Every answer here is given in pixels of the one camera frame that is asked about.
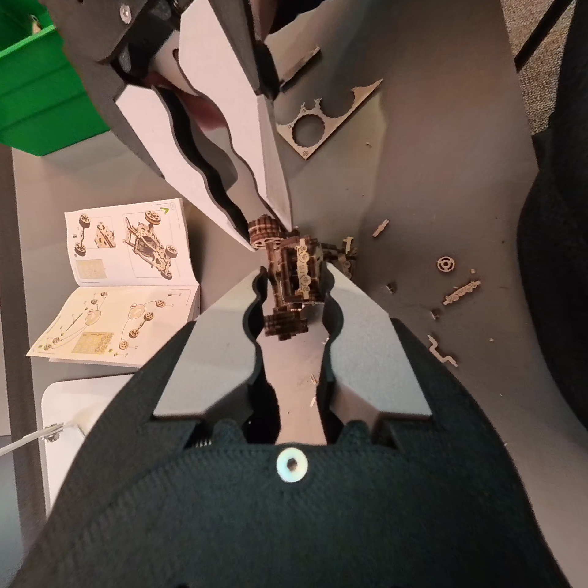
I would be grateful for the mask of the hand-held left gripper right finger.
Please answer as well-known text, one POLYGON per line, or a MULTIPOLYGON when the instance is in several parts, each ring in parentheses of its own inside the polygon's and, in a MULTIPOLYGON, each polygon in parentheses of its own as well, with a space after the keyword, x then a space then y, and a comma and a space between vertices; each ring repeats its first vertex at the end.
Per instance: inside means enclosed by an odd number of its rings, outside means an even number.
POLYGON ((322 424, 428 420, 431 408, 388 313, 333 264, 322 265, 322 424))

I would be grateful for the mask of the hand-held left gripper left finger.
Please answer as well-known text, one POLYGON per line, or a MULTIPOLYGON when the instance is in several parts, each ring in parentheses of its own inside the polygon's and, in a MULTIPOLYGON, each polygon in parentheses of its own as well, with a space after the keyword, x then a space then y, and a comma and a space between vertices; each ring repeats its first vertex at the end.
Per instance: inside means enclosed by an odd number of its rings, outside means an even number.
POLYGON ((259 268, 203 312, 155 407, 155 417, 248 420, 272 414, 258 343, 268 276, 259 268))

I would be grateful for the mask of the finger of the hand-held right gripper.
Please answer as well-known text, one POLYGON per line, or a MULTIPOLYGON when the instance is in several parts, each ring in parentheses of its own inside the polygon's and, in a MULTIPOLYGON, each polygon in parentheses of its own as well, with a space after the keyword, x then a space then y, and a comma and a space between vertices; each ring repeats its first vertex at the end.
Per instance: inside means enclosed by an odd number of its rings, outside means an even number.
POLYGON ((247 220, 224 189, 220 173, 198 149, 190 117, 170 89, 127 85, 116 105, 164 179, 229 236, 253 251, 247 220))
POLYGON ((292 206, 272 102, 253 89, 213 1, 170 4, 178 29, 151 60, 153 80, 174 92, 203 95, 221 110, 229 128, 202 131, 191 119, 199 148, 248 222, 267 213, 291 229, 292 206))

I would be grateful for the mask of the wooden wheel axle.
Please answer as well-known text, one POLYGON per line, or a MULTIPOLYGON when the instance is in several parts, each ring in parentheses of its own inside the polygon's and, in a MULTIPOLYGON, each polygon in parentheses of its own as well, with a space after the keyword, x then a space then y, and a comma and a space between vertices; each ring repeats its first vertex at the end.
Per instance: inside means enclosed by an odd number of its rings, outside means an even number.
POLYGON ((283 230, 277 219, 262 215, 248 224, 251 246, 264 250, 267 256, 268 279, 273 292, 274 307, 264 317, 264 333, 286 341, 308 332, 307 319, 301 311, 304 292, 298 269, 300 234, 298 230, 283 230))

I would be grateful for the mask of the wooden buggy model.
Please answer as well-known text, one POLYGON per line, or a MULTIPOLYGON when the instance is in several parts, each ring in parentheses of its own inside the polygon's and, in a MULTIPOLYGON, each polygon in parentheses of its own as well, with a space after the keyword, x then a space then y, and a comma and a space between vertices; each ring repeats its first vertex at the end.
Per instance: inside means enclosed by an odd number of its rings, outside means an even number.
POLYGON ((299 310, 323 302, 320 276, 325 262, 333 264, 348 279, 354 277, 357 247, 352 236, 337 246, 293 232, 285 238, 266 239, 263 247, 275 308, 279 311, 299 310))

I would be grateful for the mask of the person's right hand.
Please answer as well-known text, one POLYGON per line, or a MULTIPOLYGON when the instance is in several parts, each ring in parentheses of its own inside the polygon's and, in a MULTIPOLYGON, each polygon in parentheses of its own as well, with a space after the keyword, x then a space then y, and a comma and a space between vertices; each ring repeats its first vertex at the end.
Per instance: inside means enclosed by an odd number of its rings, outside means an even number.
POLYGON ((176 92, 190 118, 202 131, 229 128, 221 110, 209 98, 181 89, 176 92))

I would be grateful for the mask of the wooden S-shaped piece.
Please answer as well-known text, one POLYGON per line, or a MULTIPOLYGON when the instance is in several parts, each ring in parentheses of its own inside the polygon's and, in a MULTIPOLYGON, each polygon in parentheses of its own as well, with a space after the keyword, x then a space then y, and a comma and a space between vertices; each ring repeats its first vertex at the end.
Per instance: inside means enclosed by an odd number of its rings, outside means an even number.
POLYGON ((454 368, 459 366, 455 357, 445 353, 444 349, 439 347, 439 342, 432 334, 428 334, 428 341, 428 349, 430 353, 436 358, 436 360, 438 360, 441 364, 449 364, 454 368))

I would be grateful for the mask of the green plastic bin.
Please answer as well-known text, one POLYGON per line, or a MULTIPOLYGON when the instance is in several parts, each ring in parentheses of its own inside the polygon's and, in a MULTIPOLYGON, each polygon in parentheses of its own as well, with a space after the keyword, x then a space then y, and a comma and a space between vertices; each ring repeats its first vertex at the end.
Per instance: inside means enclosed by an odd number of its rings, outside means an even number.
POLYGON ((44 156, 109 130, 39 1, 1 1, 1 144, 44 156), (32 35, 29 14, 42 31, 32 35))

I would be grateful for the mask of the thin wooden strip offcut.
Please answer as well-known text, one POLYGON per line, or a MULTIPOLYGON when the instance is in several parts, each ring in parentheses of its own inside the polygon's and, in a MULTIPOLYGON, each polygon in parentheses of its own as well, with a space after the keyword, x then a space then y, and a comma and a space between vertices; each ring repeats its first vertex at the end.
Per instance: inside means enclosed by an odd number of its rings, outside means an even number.
POLYGON ((286 91, 286 88, 293 84, 294 79, 301 73, 301 71, 310 64, 315 58, 320 55, 320 46, 314 47, 307 51, 300 59, 297 60, 280 79, 280 91, 286 91))

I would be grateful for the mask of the toothed wooden bar piece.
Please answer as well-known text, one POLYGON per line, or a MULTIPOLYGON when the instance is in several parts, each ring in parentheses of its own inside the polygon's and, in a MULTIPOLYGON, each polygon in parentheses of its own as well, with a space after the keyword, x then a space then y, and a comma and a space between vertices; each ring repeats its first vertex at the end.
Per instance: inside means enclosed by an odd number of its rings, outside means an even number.
POLYGON ((448 306, 450 304, 458 302, 465 295, 472 293, 480 285, 481 285, 480 280, 471 280, 470 282, 466 283, 465 285, 463 285, 457 289, 454 289, 452 291, 452 293, 445 296, 445 298, 443 300, 443 305, 448 306))

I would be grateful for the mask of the instruction booklet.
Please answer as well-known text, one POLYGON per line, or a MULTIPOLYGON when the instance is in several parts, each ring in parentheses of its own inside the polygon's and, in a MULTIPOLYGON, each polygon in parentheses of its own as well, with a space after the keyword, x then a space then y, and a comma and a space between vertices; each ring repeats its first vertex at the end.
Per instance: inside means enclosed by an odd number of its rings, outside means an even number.
POLYGON ((141 368, 200 311, 180 198, 65 213, 77 283, 27 356, 141 368))

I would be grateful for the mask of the wooden sheet offcut with holes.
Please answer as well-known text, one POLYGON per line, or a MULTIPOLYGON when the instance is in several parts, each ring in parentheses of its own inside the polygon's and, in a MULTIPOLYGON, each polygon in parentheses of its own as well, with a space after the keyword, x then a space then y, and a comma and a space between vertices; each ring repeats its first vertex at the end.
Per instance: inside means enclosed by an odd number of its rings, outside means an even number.
POLYGON ((289 123, 276 124, 278 134, 304 160, 308 160, 330 137, 367 101, 378 89, 383 79, 368 86, 355 86, 351 89, 353 102, 351 107, 340 116, 329 116, 322 109, 322 99, 314 99, 313 107, 300 106, 297 116, 289 123), (295 139, 295 127, 304 118, 314 117, 323 125, 323 133, 318 141, 310 146, 302 146, 295 139))

